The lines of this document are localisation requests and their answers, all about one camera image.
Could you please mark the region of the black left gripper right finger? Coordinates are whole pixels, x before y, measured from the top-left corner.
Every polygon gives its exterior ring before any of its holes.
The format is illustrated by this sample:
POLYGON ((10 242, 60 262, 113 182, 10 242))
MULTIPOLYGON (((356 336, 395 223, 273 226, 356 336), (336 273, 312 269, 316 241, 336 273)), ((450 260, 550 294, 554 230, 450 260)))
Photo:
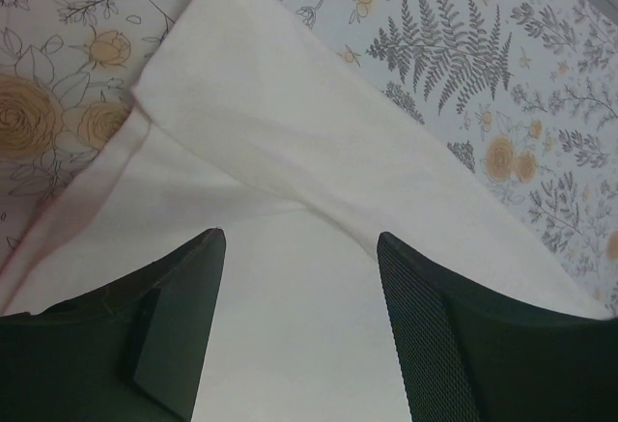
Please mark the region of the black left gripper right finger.
POLYGON ((389 233, 379 276, 415 421, 613 421, 617 322, 488 289, 389 233))

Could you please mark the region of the white t-shirt with black print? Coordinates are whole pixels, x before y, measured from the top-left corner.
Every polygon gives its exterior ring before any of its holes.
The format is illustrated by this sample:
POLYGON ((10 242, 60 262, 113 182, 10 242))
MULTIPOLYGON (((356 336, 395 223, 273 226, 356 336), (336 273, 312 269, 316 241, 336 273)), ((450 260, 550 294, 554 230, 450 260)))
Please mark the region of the white t-shirt with black print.
POLYGON ((1 320, 221 230, 188 421, 415 421, 379 276, 383 233, 502 295, 617 322, 278 0, 191 0, 132 92, 121 129, 3 266, 1 320))

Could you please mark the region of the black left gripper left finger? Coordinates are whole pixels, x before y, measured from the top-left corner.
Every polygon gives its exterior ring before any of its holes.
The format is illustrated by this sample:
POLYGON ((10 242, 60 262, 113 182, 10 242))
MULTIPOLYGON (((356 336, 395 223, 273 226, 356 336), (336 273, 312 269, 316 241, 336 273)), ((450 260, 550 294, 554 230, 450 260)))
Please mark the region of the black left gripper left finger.
POLYGON ((1 320, 5 421, 188 421, 226 240, 210 229, 39 314, 1 320))

